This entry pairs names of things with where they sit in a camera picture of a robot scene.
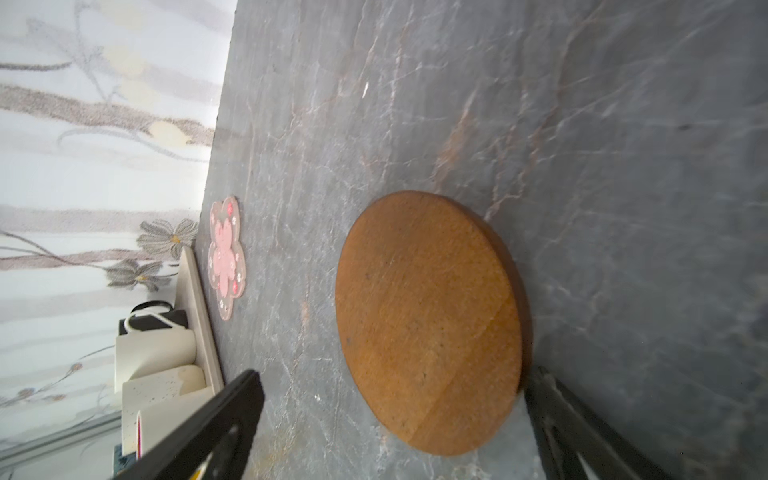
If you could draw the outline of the pink flower silicone coaster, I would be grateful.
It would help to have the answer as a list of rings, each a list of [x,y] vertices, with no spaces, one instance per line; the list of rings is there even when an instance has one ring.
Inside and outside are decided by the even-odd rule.
[[[247,285],[244,248],[240,241],[241,218],[238,200],[228,196],[211,205],[208,279],[216,293],[216,308],[223,321],[232,318],[234,301]]]

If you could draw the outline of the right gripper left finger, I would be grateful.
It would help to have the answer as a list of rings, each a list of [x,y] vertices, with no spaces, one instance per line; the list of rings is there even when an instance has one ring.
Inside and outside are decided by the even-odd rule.
[[[116,479],[240,479],[265,405],[246,370]]]

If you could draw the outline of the plain wooden round coaster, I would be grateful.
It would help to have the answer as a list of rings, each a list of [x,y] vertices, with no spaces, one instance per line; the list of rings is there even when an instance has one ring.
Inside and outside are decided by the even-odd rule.
[[[376,419],[458,456],[511,412],[532,359],[527,297],[499,235],[447,197],[400,191],[355,221],[337,268],[345,361]]]

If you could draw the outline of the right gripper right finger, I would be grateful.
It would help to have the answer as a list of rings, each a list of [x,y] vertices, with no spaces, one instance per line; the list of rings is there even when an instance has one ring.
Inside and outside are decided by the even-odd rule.
[[[547,369],[529,373],[525,402],[548,479],[668,479]]]

